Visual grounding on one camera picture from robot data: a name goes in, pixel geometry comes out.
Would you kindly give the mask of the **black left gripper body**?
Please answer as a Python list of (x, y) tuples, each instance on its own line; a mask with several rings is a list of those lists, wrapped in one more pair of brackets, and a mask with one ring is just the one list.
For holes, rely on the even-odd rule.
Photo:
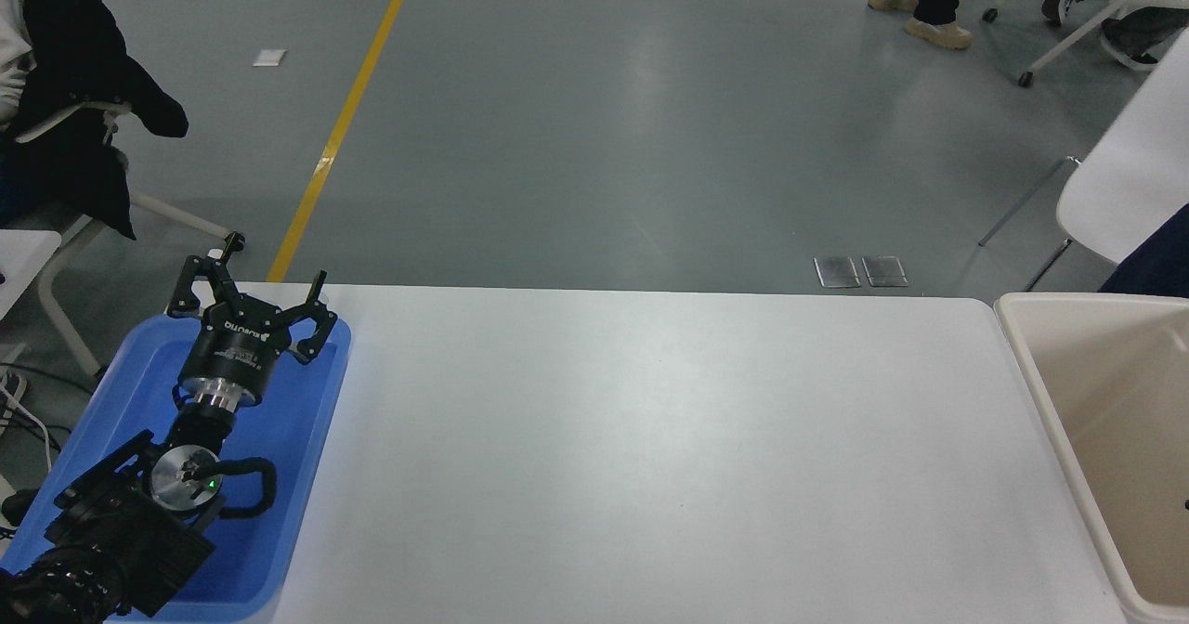
[(288, 346), (279, 307), (246, 300), (243, 305), (220, 301), (203, 311), (203, 324), (177, 377), (181, 387), (196, 393), (201, 383), (222, 379), (247, 396), (263, 396)]

